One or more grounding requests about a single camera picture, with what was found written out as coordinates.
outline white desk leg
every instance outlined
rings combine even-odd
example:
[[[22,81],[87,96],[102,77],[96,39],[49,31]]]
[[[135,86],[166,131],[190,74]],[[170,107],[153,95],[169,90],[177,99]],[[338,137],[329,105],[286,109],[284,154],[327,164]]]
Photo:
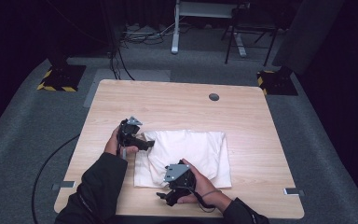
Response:
[[[175,30],[173,31],[173,40],[172,40],[172,54],[177,54],[179,51],[179,5],[180,0],[176,0],[175,7]]]
[[[241,34],[238,34],[238,33],[235,34],[235,42],[237,43],[238,51],[240,52],[240,56],[242,58],[246,57],[246,50],[242,44]]]

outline folded fabric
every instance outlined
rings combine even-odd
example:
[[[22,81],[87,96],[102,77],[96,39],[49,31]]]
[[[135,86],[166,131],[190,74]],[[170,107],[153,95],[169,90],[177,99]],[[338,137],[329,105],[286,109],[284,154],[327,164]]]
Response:
[[[217,188],[231,187],[226,136],[222,132],[190,130],[145,132],[155,145],[140,151],[135,159],[134,186],[161,188],[165,167],[181,159],[191,162]]]

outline black sleeve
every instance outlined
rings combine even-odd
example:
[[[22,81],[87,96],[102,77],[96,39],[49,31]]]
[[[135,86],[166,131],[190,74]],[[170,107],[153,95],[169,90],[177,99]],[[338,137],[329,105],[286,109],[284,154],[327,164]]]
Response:
[[[236,198],[223,213],[225,223],[229,224],[269,224],[269,219],[258,215],[252,208]]]
[[[77,192],[69,196],[55,223],[100,223],[112,217],[126,170],[126,161],[109,153],[102,154],[83,174]]]

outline table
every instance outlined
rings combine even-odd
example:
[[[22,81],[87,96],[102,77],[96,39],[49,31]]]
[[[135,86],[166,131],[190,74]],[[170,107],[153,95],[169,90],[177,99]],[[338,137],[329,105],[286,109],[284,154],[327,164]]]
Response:
[[[212,18],[225,18],[231,19],[231,10],[237,7],[234,4],[222,3],[199,3],[199,2],[186,2],[176,0],[175,7],[175,28],[173,31],[172,39],[172,54],[179,52],[179,21],[180,16],[193,16],[193,17],[212,17]],[[243,47],[241,34],[236,34],[235,41],[237,42],[238,51],[241,57],[246,56],[246,50]]]
[[[218,94],[219,100],[210,100],[211,93]],[[183,129],[226,133],[233,187],[223,192],[241,198],[267,217],[304,216],[299,196],[283,194],[284,188],[296,186],[264,93],[257,87],[102,80],[64,181],[75,181],[77,186],[81,175],[100,157],[111,132],[130,116],[144,124],[139,133]],[[135,188],[135,155],[127,159],[118,215],[221,217],[217,210],[204,213],[197,204],[170,207],[156,196],[161,189]],[[60,190],[56,212],[65,207],[76,186]]]

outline black chair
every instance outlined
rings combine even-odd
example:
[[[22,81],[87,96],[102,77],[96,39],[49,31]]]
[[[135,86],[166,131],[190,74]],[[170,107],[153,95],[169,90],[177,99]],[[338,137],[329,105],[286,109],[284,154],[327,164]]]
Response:
[[[255,43],[257,43],[266,33],[271,33],[268,53],[263,64],[266,66],[278,30],[288,29],[293,20],[294,15],[290,11],[290,4],[290,0],[240,1],[237,7],[232,10],[232,18],[222,36],[223,40],[227,32],[230,32],[225,63],[228,61],[232,47],[255,48],[233,44],[232,39],[235,38],[235,34],[258,35],[255,40]]]

